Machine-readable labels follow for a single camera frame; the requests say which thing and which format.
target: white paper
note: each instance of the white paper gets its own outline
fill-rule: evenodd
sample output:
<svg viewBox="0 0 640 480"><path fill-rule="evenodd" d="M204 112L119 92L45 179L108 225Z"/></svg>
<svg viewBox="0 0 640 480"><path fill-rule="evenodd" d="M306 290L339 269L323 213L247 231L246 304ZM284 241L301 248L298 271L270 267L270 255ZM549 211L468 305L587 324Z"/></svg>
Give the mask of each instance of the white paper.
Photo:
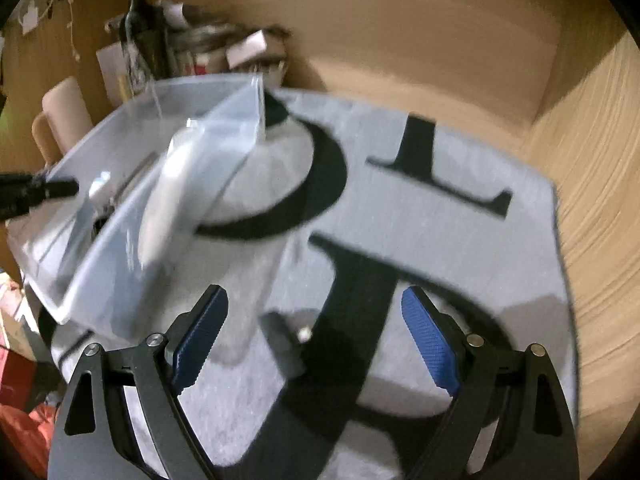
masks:
<svg viewBox="0 0 640 480"><path fill-rule="evenodd" d="M168 0L162 1L162 13L166 24L170 28L175 30L188 30L190 28L189 22L184 18L182 13L182 6L184 4L174 4Z"/></svg>
<svg viewBox="0 0 640 480"><path fill-rule="evenodd" d="M38 7L36 7L34 0L29 2L27 12L24 13L20 24L22 25L23 36L38 26Z"/></svg>
<svg viewBox="0 0 640 480"><path fill-rule="evenodd" d="M229 63L229 68L233 70L258 54L263 54L266 50L267 40L264 37L264 31L259 30L240 43L230 46L226 51L226 60Z"/></svg>
<svg viewBox="0 0 640 480"><path fill-rule="evenodd" d="M95 55L100 64L100 71L102 72L107 98L111 105L117 108L122 104L118 76L127 75L122 46L120 42L116 42L100 49Z"/></svg>

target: wooden surface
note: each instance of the wooden surface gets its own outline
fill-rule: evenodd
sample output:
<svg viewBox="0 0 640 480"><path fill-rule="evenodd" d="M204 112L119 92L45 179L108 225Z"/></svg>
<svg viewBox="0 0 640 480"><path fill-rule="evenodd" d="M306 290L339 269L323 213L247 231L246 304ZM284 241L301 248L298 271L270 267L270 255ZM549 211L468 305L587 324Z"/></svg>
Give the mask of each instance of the wooden surface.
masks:
<svg viewBox="0 0 640 480"><path fill-rule="evenodd" d="M183 1L291 28L292 86L434 118L555 181L581 357L578 445L590 474L640 401L640 52L608 1ZM111 110L95 51L109 43L104 20L125 7L74 0L79 64L66 2L25 37L6 31L0 171L43 164L31 121L65 77L78 80L94 122Z"/></svg>

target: clear plastic container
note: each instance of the clear plastic container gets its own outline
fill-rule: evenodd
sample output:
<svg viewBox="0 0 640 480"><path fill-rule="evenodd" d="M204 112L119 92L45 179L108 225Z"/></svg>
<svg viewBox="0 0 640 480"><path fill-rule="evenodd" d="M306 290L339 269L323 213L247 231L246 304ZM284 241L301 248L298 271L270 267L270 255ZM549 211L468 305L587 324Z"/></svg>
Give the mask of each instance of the clear plastic container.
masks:
<svg viewBox="0 0 640 480"><path fill-rule="evenodd" d="M162 81L70 150L48 179L74 177L78 195L8 224L12 252L56 321L126 338L148 284L177 257L251 151L262 117L259 77ZM146 174L136 174L155 156ZM132 178L129 195L94 239L95 220ZM108 189L95 192L97 184ZM153 212L143 225L147 206Z"/></svg>

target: paper roll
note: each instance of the paper roll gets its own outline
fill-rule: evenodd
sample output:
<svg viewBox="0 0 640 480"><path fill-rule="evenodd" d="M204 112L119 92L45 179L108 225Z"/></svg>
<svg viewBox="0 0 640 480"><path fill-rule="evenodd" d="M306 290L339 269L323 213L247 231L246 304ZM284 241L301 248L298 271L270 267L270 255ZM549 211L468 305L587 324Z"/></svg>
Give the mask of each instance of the paper roll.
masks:
<svg viewBox="0 0 640 480"><path fill-rule="evenodd" d="M68 152L94 127L74 77L67 77L44 94L42 110L62 153Z"/></svg>
<svg viewBox="0 0 640 480"><path fill-rule="evenodd" d="M31 133L47 166L53 166L62 158L60 147L53 136L44 112L40 112L33 120Z"/></svg>

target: gray rug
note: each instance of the gray rug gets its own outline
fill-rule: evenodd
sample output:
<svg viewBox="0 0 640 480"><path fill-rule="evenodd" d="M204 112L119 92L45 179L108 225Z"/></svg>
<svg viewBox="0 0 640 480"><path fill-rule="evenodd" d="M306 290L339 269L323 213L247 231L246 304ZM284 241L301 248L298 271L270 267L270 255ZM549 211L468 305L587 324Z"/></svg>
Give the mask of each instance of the gray rug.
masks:
<svg viewBox="0 0 640 480"><path fill-rule="evenodd" d="M222 332L179 397L216 477L403 478L450 402L402 320L411 284L495 345L543 344L575 422L575 332L552 182L402 112L299 91L276 98L266 99L266 140L141 313L143 332L163 331L209 283L228 292ZM287 383L258 326L270 311L293 333L310 332L305 352L332 380ZM73 348L84 332L68 324L54 337L67 379L92 340L129 344L94 336ZM143 455L162 474L135 391L127 399Z"/></svg>

